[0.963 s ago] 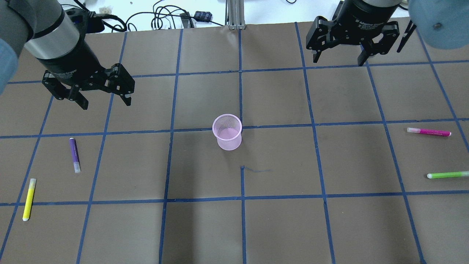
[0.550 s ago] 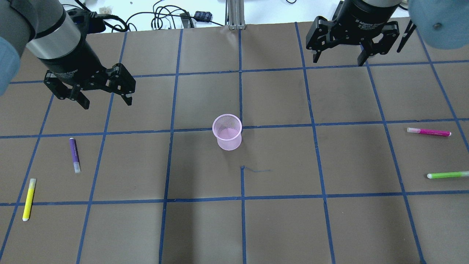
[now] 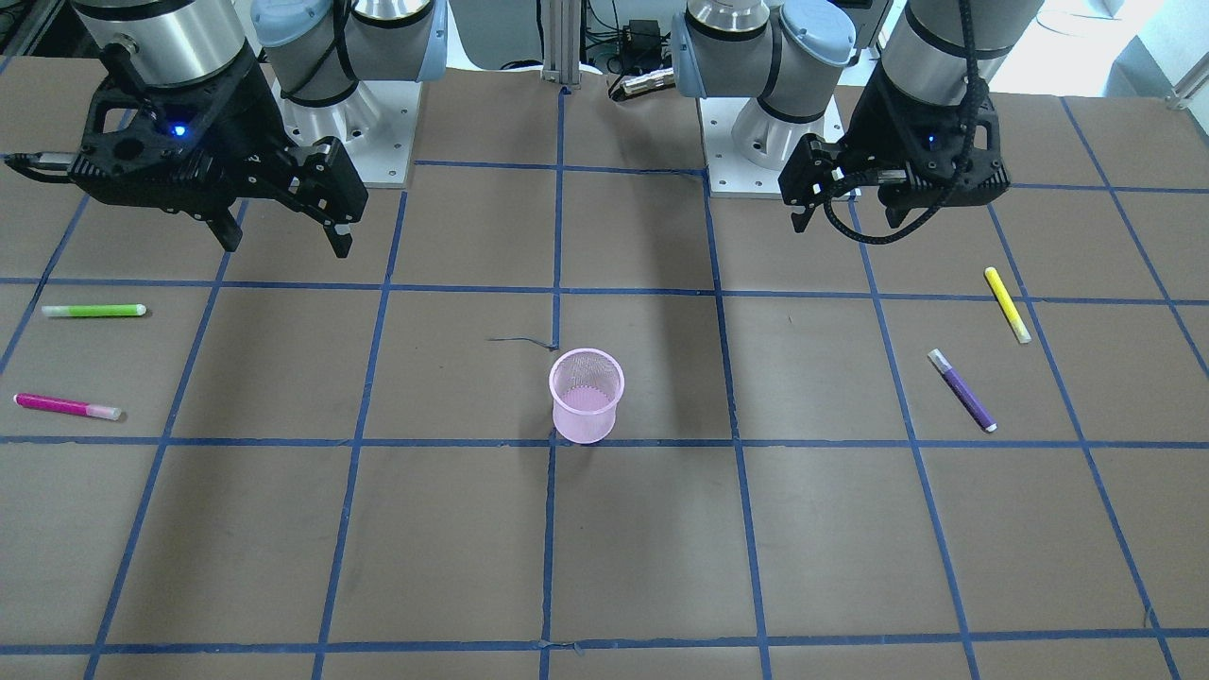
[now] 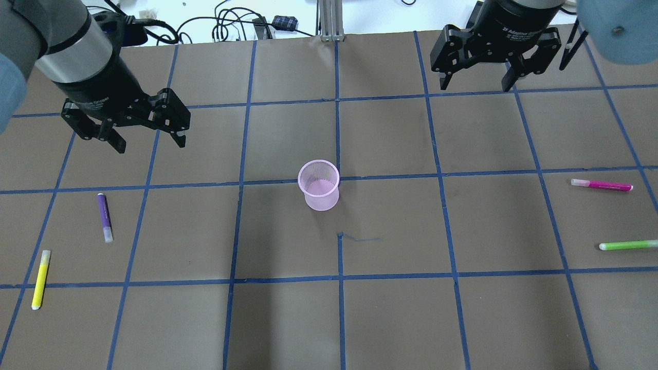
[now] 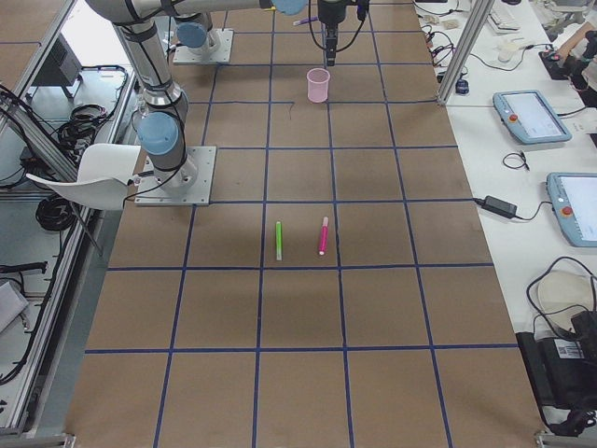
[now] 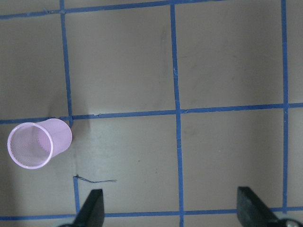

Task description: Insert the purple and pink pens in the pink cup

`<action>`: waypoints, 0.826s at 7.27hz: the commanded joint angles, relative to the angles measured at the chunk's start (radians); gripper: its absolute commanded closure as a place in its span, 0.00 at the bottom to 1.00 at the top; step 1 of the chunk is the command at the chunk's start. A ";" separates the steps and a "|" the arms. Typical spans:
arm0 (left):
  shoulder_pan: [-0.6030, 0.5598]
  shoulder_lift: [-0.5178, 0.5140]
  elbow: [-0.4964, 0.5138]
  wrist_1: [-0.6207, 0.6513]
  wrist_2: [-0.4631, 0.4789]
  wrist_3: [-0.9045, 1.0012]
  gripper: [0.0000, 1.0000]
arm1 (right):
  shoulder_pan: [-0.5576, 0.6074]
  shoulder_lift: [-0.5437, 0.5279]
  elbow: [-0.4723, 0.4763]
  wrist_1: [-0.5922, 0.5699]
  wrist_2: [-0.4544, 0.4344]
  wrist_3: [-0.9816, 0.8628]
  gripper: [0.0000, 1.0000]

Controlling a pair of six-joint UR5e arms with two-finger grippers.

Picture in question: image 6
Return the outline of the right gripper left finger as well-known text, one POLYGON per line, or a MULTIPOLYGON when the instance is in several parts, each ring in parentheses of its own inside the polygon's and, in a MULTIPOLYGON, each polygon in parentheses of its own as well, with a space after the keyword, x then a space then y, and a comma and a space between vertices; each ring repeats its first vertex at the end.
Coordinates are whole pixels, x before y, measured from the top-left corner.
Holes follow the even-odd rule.
POLYGON ((105 219, 102 189, 91 190, 72 227, 102 227, 105 219))

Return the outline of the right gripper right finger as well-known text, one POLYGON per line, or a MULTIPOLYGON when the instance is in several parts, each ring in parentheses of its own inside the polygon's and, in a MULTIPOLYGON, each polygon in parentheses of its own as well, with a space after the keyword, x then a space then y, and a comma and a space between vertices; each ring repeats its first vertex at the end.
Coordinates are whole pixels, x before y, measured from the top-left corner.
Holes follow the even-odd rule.
POLYGON ((237 218, 242 227, 284 226, 284 223, 247 186, 237 188, 237 218))

